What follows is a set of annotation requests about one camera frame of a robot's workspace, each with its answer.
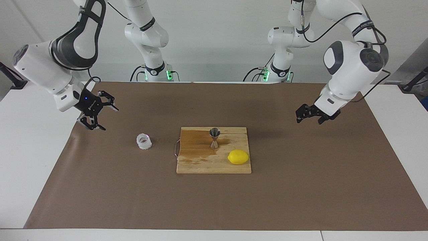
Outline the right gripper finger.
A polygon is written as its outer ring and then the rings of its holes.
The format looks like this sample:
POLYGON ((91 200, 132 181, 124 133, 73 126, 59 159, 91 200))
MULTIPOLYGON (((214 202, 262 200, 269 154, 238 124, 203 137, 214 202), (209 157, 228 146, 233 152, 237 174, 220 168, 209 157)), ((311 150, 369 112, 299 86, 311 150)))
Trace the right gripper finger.
POLYGON ((110 95, 109 93, 107 93, 106 91, 104 91, 104 90, 100 90, 100 91, 98 91, 98 93, 97 93, 97 95, 98 95, 98 97, 104 97, 104 98, 106 98, 107 99, 107 102, 101 102, 101 105, 104 107, 104 106, 107 106, 107 107, 110 107, 113 111, 119 111, 119 109, 114 105, 114 97, 112 96, 112 95, 110 95))
POLYGON ((77 118, 77 122, 81 124, 84 128, 88 130, 106 130, 102 125, 100 125, 97 121, 97 117, 93 116, 85 116, 81 115, 79 118, 77 118))

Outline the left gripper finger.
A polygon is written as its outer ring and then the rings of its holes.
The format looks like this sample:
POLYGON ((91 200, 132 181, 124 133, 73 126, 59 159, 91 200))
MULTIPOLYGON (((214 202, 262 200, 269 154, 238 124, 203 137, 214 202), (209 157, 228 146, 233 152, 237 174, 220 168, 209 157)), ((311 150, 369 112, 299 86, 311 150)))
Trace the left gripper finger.
POLYGON ((318 119, 318 124, 322 125, 324 122, 326 122, 328 120, 336 119, 341 114, 341 110, 336 111, 332 116, 329 116, 322 111, 319 111, 318 114, 320 116, 320 118, 318 119))
POLYGON ((315 116, 315 112, 314 112, 314 106, 311 105, 307 105, 307 104, 303 104, 301 105, 301 107, 299 107, 296 110, 296 121, 299 124, 300 122, 303 121, 303 119, 306 118, 311 118, 315 116))

